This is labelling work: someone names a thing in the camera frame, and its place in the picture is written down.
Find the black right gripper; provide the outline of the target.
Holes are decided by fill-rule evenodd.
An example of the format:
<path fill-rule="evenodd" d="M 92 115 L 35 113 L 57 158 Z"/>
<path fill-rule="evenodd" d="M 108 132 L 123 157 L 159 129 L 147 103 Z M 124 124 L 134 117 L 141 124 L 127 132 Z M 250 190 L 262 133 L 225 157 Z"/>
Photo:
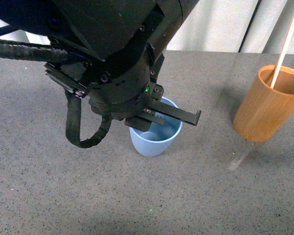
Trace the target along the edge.
<path fill-rule="evenodd" d="M 66 128 L 80 130 L 81 101 L 88 96 L 92 111 L 102 117 L 104 128 L 110 128 L 111 120 L 124 120 L 126 125 L 140 131 L 147 131 L 151 124 L 163 125 L 165 120 L 155 112 L 181 122 L 197 126 L 201 110 L 190 113 L 161 99 L 163 87 L 157 84 L 157 75 L 164 61 L 160 55 L 149 66 L 151 51 L 147 50 L 137 64 L 119 77 L 112 77 L 107 71 L 95 73 L 87 69 L 78 81 L 60 68 L 46 64 L 48 76 L 65 89 L 68 102 Z"/>

